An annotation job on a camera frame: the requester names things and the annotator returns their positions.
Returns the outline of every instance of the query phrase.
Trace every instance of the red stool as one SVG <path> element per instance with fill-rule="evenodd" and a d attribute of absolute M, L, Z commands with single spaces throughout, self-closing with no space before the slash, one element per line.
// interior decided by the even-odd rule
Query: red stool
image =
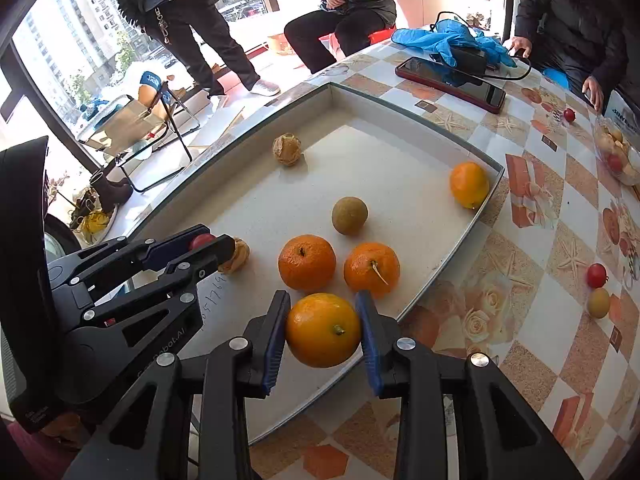
<path fill-rule="evenodd" d="M 373 34 L 369 34 L 369 41 L 371 42 L 371 44 L 376 44 L 376 43 L 380 43 L 381 41 L 388 40 L 389 38 L 391 38 L 391 36 L 395 31 L 396 31 L 395 25 L 391 28 L 384 28 L 383 30 L 378 30 Z M 338 61 L 340 61 L 341 59 L 344 59 L 345 56 L 342 52 L 342 49 L 340 48 L 340 43 L 338 43 L 338 38 L 335 37 L 335 34 L 331 33 L 328 36 L 324 36 L 323 38 L 320 38 L 320 39 L 324 40 L 325 38 L 329 39 L 329 51 L 331 51 L 335 59 L 337 59 Z"/>

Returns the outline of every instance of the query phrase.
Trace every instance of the white tray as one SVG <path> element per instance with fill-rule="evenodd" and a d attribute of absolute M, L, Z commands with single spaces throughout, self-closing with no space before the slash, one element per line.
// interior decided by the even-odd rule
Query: white tray
<path fill-rule="evenodd" d="M 245 123 L 250 126 L 247 120 L 238 127 Z M 271 154 L 273 139 L 287 132 L 300 138 L 304 150 L 304 159 L 292 168 Z M 198 284 L 204 326 L 181 358 L 208 353 L 240 335 L 249 319 L 267 311 L 277 289 L 290 292 L 292 305 L 303 297 L 284 285 L 277 265 L 284 244 L 301 234 L 319 235 L 332 245 L 338 265 L 325 291 L 350 301 L 353 293 L 342 278 L 342 265 L 351 249 L 363 241 L 393 248 L 401 264 L 399 285 L 377 307 L 400 319 L 481 212 L 455 203 L 450 168 L 464 160 L 480 164 L 491 182 L 490 195 L 504 172 L 493 159 L 425 119 L 336 84 L 275 111 L 209 160 L 204 155 L 135 233 L 137 238 L 163 238 L 203 223 L 213 234 L 240 237 L 251 248 L 242 271 L 214 274 Z M 369 209 L 357 237 L 342 236 L 332 227 L 332 208 L 343 196 L 360 197 Z M 148 279 L 139 277 L 136 286 Z M 358 349 L 344 364 L 314 369 L 286 348 L 271 395 L 246 402 L 249 439 L 265 436 L 308 406 L 360 357 Z"/>

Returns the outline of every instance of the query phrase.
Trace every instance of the metal screw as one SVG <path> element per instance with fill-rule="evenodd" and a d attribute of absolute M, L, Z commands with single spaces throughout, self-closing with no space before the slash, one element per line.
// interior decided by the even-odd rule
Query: metal screw
<path fill-rule="evenodd" d="M 477 354 L 471 355 L 471 364 L 473 366 L 479 366 L 482 368 L 489 364 L 489 358 L 486 355 L 478 352 Z"/>
<path fill-rule="evenodd" d="M 229 341 L 229 348 L 232 350 L 242 350 L 246 348 L 249 342 L 244 337 L 235 337 Z"/>
<path fill-rule="evenodd" d="M 415 348 L 415 341 L 410 337 L 401 337 L 396 341 L 396 345 L 401 350 L 413 350 Z"/>
<path fill-rule="evenodd" d="M 164 354 L 160 354 L 156 357 L 156 363 L 160 366 L 168 366 L 175 361 L 175 355 L 169 354 L 169 352 L 165 352 Z"/>

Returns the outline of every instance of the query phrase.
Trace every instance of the plastic container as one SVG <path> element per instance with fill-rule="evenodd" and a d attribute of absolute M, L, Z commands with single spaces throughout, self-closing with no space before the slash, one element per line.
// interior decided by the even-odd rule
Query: plastic container
<path fill-rule="evenodd" d="M 640 184 L 640 154 L 611 119 L 596 118 L 593 139 L 598 158 L 616 179 L 626 186 Z"/>

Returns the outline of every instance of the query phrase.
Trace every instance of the mandarin orange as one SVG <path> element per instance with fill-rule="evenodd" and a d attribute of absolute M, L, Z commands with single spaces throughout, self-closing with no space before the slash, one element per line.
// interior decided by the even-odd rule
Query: mandarin orange
<path fill-rule="evenodd" d="M 368 290 L 374 298 L 380 298 L 398 284 L 400 262 L 392 248 L 368 242 L 351 251 L 343 272 L 344 281 L 353 292 Z"/>
<path fill-rule="evenodd" d="M 335 264 L 331 244 L 315 235 L 292 238 L 278 257 L 282 281 L 303 292 L 319 290 L 329 283 L 334 276 Z"/>
<path fill-rule="evenodd" d="M 462 162 L 451 170 L 449 189 L 462 207 L 477 209 L 489 194 L 489 179 L 475 162 Z"/>
<path fill-rule="evenodd" d="M 298 361 L 313 368 L 328 368 L 346 361 L 356 351 L 360 319 L 348 301 L 320 292 L 292 307 L 285 335 Z"/>

